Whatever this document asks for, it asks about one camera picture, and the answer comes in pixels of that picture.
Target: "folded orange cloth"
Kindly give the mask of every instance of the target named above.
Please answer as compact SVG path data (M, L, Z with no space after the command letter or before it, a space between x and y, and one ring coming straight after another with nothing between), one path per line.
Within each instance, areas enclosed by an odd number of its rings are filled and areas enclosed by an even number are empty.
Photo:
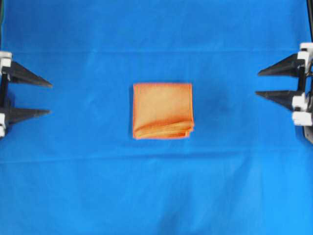
M140 83L134 85L133 137L180 139L193 131L192 85Z

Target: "blue backdrop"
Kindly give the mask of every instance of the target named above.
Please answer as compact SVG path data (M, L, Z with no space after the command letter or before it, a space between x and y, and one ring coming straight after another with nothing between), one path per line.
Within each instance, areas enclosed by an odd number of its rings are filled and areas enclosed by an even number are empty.
M0 234L312 234L312 148L257 72L310 41L304 0L7 0L2 49L52 90L0 142ZM132 139L132 84L191 82L195 131Z

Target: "white bracket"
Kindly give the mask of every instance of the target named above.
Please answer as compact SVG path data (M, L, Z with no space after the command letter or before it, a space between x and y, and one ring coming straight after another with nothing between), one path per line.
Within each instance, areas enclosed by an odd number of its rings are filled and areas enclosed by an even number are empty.
M0 138L5 136L5 114L0 113Z
M0 74L2 75L2 67L11 67L12 53L0 51Z

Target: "folded towel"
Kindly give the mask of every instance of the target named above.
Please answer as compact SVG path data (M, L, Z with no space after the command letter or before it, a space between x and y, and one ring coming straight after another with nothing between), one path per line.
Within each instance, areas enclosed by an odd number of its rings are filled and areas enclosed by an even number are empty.
M133 137L180 139L193 131L192 85L140 83L134 85Z

